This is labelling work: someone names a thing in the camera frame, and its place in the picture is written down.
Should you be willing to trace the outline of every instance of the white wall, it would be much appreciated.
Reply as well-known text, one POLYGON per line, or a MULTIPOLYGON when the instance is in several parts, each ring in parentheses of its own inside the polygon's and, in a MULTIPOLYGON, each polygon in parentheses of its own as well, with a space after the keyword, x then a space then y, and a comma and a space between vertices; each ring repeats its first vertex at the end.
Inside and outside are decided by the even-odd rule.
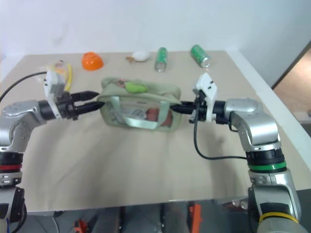
POLYGON ((311 38, 309 0, 1 0, 2 54, 241 49, 273 84, 311 38))

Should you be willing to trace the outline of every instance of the green soda can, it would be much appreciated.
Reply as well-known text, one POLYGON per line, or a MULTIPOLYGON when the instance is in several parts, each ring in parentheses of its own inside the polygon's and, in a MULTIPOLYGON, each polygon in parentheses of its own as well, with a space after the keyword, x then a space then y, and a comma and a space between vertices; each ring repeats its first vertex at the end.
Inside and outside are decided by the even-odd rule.
POLYGON ((197 62, 197 64, 202 68, 209 67, 210 56, 199 45, 195 45, 190 50, 191 56, 197 62))
POLYGON ((164 47, 159 48, 155 60, 155 70, 157 72, 164 72, 167 62, 167 50, 164 47))

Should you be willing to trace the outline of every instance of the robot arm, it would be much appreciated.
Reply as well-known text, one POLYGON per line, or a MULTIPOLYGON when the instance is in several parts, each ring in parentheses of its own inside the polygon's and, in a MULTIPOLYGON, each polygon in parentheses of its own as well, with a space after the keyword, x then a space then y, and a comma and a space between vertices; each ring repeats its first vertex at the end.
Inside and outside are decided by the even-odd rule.
POLYGON ((0 232, 7 232, 10 223, 20 221, 26 214, 24 189, 16 185, 21 182, 23 152, 32 130, 56 118, 77 120, 79 115, 96 111, 104 105, 94 101, 75 106, 75 102, 90 100, 98 93, 85 91, 70 94, 64 92, 64 87, 63 80, 48 71, 45 79, 47 100, 17 102, 5 107, 1 113, 0 232))
POLYGON ((199 121, 214 119, 239 134, 252 182, 248 190, 249 214, 259 221, 257 232, 306 233, 299 224, 300 202, 274 119, 257 100, 215 100, 217 87, 207 74, 200 77, 193 91, 197 96, 194 102, 182 102, 171 109, 192 114, 190 123, 198 115, 199 121))

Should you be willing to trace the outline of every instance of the green ring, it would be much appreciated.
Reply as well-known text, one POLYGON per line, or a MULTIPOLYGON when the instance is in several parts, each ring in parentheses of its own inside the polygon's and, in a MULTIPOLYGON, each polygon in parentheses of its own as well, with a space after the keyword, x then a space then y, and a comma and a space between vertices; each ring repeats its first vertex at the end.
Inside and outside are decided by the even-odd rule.
POLYGON ((269 164, 269 165, 248 165, 248 167, 251 170, 257 170, 257 171, 276 170, 276 169, 286 167, 286 162, 284 161, 279 164, 269 164))

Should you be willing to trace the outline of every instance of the red ring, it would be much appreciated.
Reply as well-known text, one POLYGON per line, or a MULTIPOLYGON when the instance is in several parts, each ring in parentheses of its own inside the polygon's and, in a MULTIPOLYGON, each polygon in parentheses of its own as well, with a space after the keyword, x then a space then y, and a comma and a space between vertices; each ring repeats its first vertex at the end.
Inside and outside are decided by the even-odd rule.
POLYGON ((8 170, 18 170, 21 169, 22 164, 17 165, 0 165, 0 170, 2 171, 8 171, 8 170))

